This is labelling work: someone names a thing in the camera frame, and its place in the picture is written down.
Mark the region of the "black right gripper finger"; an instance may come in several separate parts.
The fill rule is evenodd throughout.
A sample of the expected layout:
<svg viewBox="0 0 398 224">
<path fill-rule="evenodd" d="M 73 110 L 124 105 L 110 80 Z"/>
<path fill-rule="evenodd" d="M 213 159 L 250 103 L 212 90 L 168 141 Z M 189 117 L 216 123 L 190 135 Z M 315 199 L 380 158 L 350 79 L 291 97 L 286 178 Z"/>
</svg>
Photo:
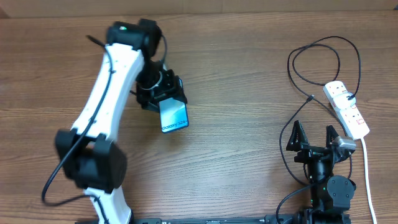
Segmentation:
<svg viewBox="0 0 398 224">
<path fill-rule="evenodd" d="M 310 146 L 307 135 L 299 120 L 294 122 L 292 133 L 286 146 L 287 151 L 299 152 Z"/>
<path fill-rule="evenodd" d="M 331 147 L 332 142 L 339 136 L 332 125 L 326 127 L 326 148 Z"/>
</svg>

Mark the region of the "Samsung Galaxy smartphone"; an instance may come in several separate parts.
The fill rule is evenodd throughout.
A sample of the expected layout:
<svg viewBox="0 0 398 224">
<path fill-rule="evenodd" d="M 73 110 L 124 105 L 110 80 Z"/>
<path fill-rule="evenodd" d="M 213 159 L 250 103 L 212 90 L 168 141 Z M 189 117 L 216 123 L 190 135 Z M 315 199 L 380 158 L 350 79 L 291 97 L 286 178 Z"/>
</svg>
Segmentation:
<svg viewBox="0 0 398 224">
<path fill-rule="evenodd" d="M 184 102 L 169 98 L 159 102 L 160 123 L 163 133 L 189 126 L 187 107 Z"/>
</svg>

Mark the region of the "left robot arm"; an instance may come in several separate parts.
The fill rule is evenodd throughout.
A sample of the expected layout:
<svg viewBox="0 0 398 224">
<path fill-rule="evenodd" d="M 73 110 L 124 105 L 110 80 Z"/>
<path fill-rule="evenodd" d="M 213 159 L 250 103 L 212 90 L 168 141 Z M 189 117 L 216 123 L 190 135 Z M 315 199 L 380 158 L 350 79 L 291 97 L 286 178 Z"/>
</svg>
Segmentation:
<svg viewBox="0 0 398 224">
<path fill-rule="evenodd" d="M 137 24 L 117 21 L 100 43 L 103 61 L 91 94 L 70 130 L 59 130 L 55 148 L 56 171 L 83 190 L 91 200 L 98 223 L 133 223 L 132 209 L 122 184 L 127 157 L 117 145 L 121 116 L 127 99 L 135 95 L 141 108 L 160 116 L 163 133 L 189 125 L 182 79 L 154 60 L 165 37 L 156 21 Z"/>
</svg>

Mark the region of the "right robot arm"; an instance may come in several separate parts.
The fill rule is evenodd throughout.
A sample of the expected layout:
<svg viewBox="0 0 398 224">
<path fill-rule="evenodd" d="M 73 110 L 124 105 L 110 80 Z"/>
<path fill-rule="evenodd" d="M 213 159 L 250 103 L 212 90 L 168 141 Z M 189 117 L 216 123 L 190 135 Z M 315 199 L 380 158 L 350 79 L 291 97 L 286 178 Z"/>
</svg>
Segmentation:
<svg viewBox="0 0 398 224">
<path fill-rule="evenodd" d="M 326 127 L 326 146 L 310 145 L 302 124 L 294 122 L 286 150 L 297 155 L 294 161 L 307 166 L 311 206 L 292 215 L 290 223 L 350 223 L 344 212 L 350 209 L 356 184 L 348 177 L 335 175 L 335 164 L 349 159 L 356 144 L 340 136 L 332 125 Z"/>
</svg>

